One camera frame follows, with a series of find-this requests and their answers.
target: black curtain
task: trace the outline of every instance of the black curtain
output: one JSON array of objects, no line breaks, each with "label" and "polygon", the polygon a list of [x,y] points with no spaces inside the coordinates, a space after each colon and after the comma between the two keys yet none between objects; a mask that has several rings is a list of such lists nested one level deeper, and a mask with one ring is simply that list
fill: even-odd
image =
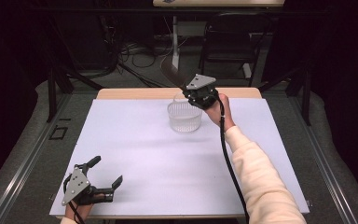
[{"label": "black curtain", "polygon": [[[339,10],[340,22],[311,70],[311,90],[324,99],[337,152],[358,181],[358,1],[286,0],[286,9]],[[324,20],[280,20],[271,43],[263,80],[301,64]]]},{"label": "black curtain", "polygon": [[0,169],[32,116],[34,88],[47,79],[27,24],[16,2],[0,1]]}]

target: dark background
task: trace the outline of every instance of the dark background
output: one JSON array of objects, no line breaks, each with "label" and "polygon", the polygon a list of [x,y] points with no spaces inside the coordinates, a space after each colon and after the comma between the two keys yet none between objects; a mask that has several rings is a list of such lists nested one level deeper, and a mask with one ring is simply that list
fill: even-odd
[{"label": "dark background", "polygon": [[[114,2],[116,7],[153,7],[152,0]],[[92,5],[86,0],[83,4]],[[358,181],[358,1],[286,0],[284,7],[322,9],[327,6],[345,10],[342,10],[342,20],[335,27],[332,40],[311,70],[311,88],[324,99],[337,151]],[[56,38],[51,27],[40,26],[46,23],[31,18],[17,2],[0,0],[0,168],[32,115],[37,100],[34,88],[47,80],[51,69],[46,52],[36,40],[48,37],[50,55],[56,55],[62,63],[77,69],[105,69],[115,65],[115,57],[103,42],[98,18],[91,18],[89,22],[76,22],[65,16],[56,18],[62,30],[71,28],[78,34],[65,33],[65,41]],[[156,17],[117,19],[124,24],[121,28],[126,38],[146,45],[152,45],[153,33],[160,32],[157,24],[161,21]],[[323,20],[280,20],[263,79],[272,80],[301,63],[323,23]],[[82,29],[92,35],[85,35]],[[73,51],[68,50],[68,43]],[[82,54],[83,47],[95,48],[98,54]],[[76,57],[74,62],[71,54],[82,57]]]}]

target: wooden table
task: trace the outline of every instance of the wooden table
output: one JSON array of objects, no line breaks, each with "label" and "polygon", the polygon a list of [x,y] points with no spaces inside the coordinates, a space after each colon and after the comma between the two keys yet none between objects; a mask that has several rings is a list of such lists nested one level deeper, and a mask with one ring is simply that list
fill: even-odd
[{"label": "wooden table", "polygon": [[284,0],[154,0],[155,7],[282,7]]},{"label": "wooden table", "polygon": [[[257,88],[216,88],[232,98],[258,98],[261,99],[260,91]],[[181,92],[179,88],[127,88],[127,89],[102,89],[97,95],[98,100],[102,99],[172,99]]]}]

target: person's arm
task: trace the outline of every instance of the person's arm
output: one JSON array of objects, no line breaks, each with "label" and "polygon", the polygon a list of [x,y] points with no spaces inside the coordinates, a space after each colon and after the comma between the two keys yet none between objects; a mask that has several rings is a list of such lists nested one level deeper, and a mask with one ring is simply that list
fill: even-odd
[{"label": "person's arm", "polygon": [[[225,107],[225,136],[233,152],[235,171],[241,181],[250,223],[305,223],[292,194],[257,143],[249,140],[231,117],[228,98],[219,94]],[[205,112],[219,125],[220,105]]]},{"label": "person's arm", "polygon": [[[85,221],[92,209],[93,204],[76,206],[76,203],[73,201],[72,204],[76,208],[76,211],[81,216],[83,221]],[[65,217],[62,218],[61,224],[76,224],[75,219],[78,221],[77,217],[75,217],[74,210],[72,210],[69,204],[67,204],[65,207]]]}]

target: white paper sheet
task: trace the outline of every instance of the white paper sheet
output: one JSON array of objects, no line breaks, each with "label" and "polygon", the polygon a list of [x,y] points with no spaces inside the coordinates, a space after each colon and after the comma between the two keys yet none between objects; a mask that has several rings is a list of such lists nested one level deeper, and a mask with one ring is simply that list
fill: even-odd
[{"label": "white paper sheet", "polygon": [[[171,129],[172,100],[94,100],[65,177],[75,164],[95,156],[89,169],[97,188],[123,175],[112,203],[95,204],[96,217],[236,216],[241,201],[229,175],[218,127],[206,114],[193,133]],[[264,99],[230,99],[236,124],[255,140],[277,167],[300,211],[309,212],[282,139]],[[62,188],[51,208],[63,216]]]}]

